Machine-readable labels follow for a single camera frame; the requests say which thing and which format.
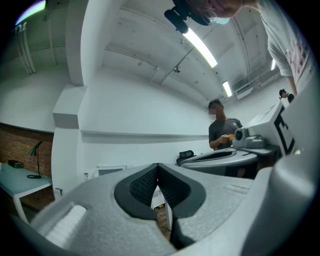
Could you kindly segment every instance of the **man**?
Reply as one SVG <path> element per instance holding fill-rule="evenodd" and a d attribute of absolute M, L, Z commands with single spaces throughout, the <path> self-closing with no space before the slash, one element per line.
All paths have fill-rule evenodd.
<path fill-rule="evenodd" d="M 185 0 L 187 8 L 209 23 L 235 16 L 242 8 L 260 12 L 268 35 L 268 50 L 296 96 L 305 86 L 317 85 L 319 68 L 306 39 L 274 0 Z"/>
<path fill-rule="evenodd" d="M 291 102 L 294 100 L 294 98 L 295 98 L 295 96 L 294 96 L 292 93 L 286 92 L 285 89 L 280 90 L 280 91 L 279 91 L 279 95 L 280 95 L 280 100 L 281 100 L 282 98 L 288 99 L 289 103 L 291 103 Z"/>
<path fill-rule="evenodd" d="M 226 149 L 232 145 L 228 135 L 235 134 L 236 129 L 243 127 L 235 118 L 227 118 L 224 106 L 220 100 L 215 99 L 209 103 L 209 115 L 215 115 L 215 121 L 209 126 L 209 145 L 212 149 Z"/>

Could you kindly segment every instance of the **black desk lamp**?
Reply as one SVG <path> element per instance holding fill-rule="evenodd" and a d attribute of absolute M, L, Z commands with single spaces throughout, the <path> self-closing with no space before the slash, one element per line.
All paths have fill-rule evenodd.
<path fill-rule="evenodd" d="M 36 156 L 37 158 L 37 164 L 38 164 L 38 175 L 28 175 L 27 177 L 29 179 L 41 179 L 41 175 L 40 175 L 40 167 L 39 167 L 39 152 L 38 152 L 38 148 L 41 145 L 42 140 L 40 140 L 34 147 L 33 149 L 30 150 L 30 152 L 28 153 L 28 156 Z"/>

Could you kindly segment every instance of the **white desk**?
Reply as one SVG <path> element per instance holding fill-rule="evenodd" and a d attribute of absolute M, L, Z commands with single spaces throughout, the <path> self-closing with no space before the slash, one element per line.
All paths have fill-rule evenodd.
<path fill-rule="evenodd" d="M 46 178 L 32 179 L 27 177 L 27 175 L 35 174 L 23 168 L 13 168 L 7 163 L 1 164 L 0 187 L 13 198 L 20 219 L 26 223 L 28 223 L 28 220 L 22 208 L 20 198 L 51 186 L 51 179 L 47 176 L 44 177 L 50 181 Z"/>

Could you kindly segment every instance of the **ceiling light fixture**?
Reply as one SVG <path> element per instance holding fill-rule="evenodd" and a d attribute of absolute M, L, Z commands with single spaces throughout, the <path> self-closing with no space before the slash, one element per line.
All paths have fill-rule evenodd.
<path fill-rule="evenodd" d="M 222 85 L 223 85 L 223 87 L 224 87 L 224 90 L 225 90 L 225 92 L 226 92 L 226 95 L 227 95 L 228 97 L 230 97 L 230 96 L 232 95 L 232 92 L 231 92 L 231 89 L 230 89 L 230 86 L 229 86 L 228 81 L 225 81 Z"/>
<path fill-rule="evenodd" d="M 183 34 L 186 39 L 188 39 L 194 47 L 198 49 L 198 51 L 202 54 L 202 56 L 206 59 L 209 63 L 211 68 L 215 67 L 218 63 L 212 53 L 209 51 L 208 47 L 205 45 L 204 42 L 197 36 L 195 32 L 189 27 L 187 33 Z"/>
<path fill-rule="evenodd" d="M 276 61 L 273 59 L 271 64 L 271 70 L 274 70 L 276 68 Z"/>
<path fill-rule="evenodd" d="M 35 3 L 34 5 L 30 6 L 16 21 L 15 25 L 18 25 L 20 22 L 31 16 L 32 14 L 35 14 L 41 10 L 43 10 L 46 7 L 46 0 L 39 1 Z"/>

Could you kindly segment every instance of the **ceiling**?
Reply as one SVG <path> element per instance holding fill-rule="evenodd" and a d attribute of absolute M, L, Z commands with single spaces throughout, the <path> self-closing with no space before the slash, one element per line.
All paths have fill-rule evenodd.
<path fill-rule="evenodd" d="M 51 9 L 28 18 L 27 40 L 33 59 L 44 55 L 43 51 L 50 48 L 50 20 L 57 62 L 67 63 L 68 2 L 52 0 L 49 2 Z M 270 69 L 267 35 L 260 14 L 255 10 L 241 10 L 225 25 L 201 26 L 192 20 L 187 22 L 217 60 L 218 64 L 211 68 L 198 50 L 165 18 L 164 12 L 173 6 L 172 0 L 126 1 L 112 25 L 112 39 L 105 46 L 103 65 L 168 87 L 202 106 L 206 106 L 208 100 L 226 97 L 222 86 L 224 81 L 228 81 L 234 92 Z M 17 57 L 15 37 L 12 36 L 1 62 Z M 50 62 L 51 57 L 43 57 L 41 61 Z M 177 65 L 179 73 L 173 71 Z"/>

